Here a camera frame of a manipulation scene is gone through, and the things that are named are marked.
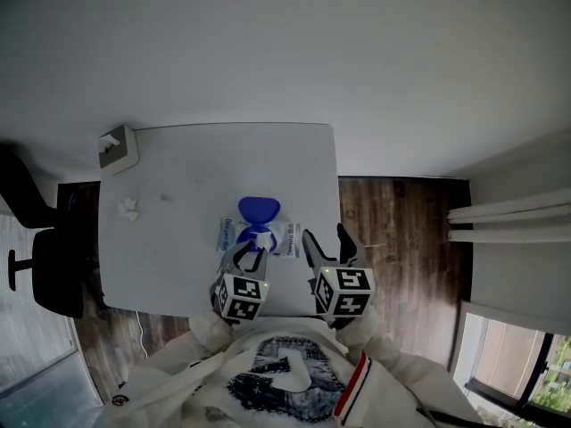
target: open blue lid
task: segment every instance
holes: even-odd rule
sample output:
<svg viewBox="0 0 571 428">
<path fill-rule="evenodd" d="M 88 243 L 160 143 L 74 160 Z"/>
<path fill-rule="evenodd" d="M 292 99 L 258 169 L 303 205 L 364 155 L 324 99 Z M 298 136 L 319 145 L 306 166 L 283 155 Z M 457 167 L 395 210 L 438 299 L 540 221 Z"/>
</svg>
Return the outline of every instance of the open blue lid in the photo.
<svg viewBox="0 0 571 428">
<path fill-rule="evenodd" d="M 281 206 L 274 198 L 261 196 L 245 196 L 238 203 L 240 214 L 246 222 L 252 225 L 262 225 L 276 218 Z"/>
</svg>

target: white table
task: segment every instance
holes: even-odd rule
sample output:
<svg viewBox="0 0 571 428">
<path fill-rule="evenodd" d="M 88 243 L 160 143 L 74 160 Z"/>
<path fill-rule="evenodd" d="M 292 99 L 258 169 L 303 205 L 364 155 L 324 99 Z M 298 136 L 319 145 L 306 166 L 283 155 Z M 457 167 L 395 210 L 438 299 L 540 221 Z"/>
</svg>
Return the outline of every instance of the white table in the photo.
<svg viewBox="0 0 571 428">
<path fill-rule="evenodd" d="M 221 217 L 245 196 L 280 201 L 280 214 L 338 257 L 339 188 L 333 129 L 320 124 L 206 124 L 136 132 L 139 162 L 101 183 L 99 259 L 109 306 L 192 317 L 211 310 Z M 138 219 L 118 204 L 137 198 Z M 315 301 L 303 249 L 269 258 L 265 316 L 309 316 Z"/>
</svg>

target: black chair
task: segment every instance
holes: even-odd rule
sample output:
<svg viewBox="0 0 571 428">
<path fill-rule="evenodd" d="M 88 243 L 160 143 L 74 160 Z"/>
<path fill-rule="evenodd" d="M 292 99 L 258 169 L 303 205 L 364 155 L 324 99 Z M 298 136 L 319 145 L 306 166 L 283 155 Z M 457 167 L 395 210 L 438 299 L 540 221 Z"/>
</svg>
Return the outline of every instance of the black chair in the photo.
<svg viewBox="0 0 571 428">
<path fill-rule="evenodd" d="M 98 264 L 91 261 L 92 243 L 82 239 L 80 229 L 67 211 L 60 212 L 44 202 L 28 169 L 10 150 L 0 147 L 0 195 L 13 215 L 26 228 L 47 228 L 36 234 L 32 258 L 16 260 L 8 253 L 8 281 L 16 291 L 16 273 L 32 270 L 34 300 L 40 306 L 67 317 L 83 316 L 84 284 L 99 309 L 103 297 L 90 276 Z"/>
</svg>

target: dark wood floor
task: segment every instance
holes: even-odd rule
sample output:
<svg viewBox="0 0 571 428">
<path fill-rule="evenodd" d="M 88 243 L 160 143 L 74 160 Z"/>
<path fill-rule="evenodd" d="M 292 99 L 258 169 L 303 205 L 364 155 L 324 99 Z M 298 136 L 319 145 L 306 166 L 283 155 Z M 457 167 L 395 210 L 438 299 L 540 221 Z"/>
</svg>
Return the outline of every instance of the dark wood floor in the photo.
<svg viewBox="0 0 571 428">
<path fill-rule="evenodd" d="M 382 331 L 402 350 L 448 366 L 459 303 L 472 266 L 470 244 L 449 243 L 446 212 L 470 203 L 468 182 L 451 179 L 341 178 L 342 221 L 366 245 L 375 270 L 375 305 Z M 94 236 L 98 185 L 68 185 L 58 200 L 83 207 Z M 94 281 L 98 284 L 97 275 Z M 78 337 L 95 386 L 109 400 L 128 370 L 145 358 L 135 312 L 97 310 L 87 294 L 76 320 Z M 140 313 L 143 344 L 152 354 L 188 330 L 181 317 Z"/>
</svg>

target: power cord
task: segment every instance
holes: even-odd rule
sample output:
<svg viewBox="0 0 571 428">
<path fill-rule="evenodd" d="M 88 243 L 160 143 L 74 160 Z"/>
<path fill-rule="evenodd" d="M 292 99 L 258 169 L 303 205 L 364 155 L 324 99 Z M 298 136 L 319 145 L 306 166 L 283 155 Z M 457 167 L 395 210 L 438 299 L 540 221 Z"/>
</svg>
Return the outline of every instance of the power cord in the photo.
<svg viewBox="0 0 571 428">
<path fill-rule="evenodd" d="M 139 342 L 141 344 L 141 349 L 143 349 L 143 352 L 145 353 L 145 358 L 149 358 L 149 354 L 146 353 L 145 346 L 143 345 L 143 326 L 141 325 L 141 319 L 139 318 L 139 311 L 136 310 L 135 314 L 137 314 L 137 322 L 139 323 L 139 328 L 141 329 L 141 335 L 139 336 Z"/>
</svg>

